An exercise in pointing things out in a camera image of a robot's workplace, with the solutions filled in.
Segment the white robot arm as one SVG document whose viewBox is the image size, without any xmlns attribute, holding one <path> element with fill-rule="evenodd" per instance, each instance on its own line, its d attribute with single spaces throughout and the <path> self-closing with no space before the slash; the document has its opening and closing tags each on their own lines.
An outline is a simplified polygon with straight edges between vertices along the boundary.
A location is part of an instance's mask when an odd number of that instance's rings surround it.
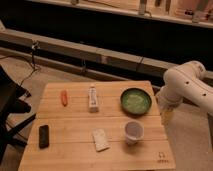
<svg viewBox="0 0 213 171">
<path fill-rule="evenodd" d="M 156 94 L 163 125 L 170 122 L 173 110 L 184 98 L 213 117 L 213 87 L 202 81 L 205 73 L 206 69 L 199 61 L 171 67 L 164 73 L 164 85 Z"/>
</svg>

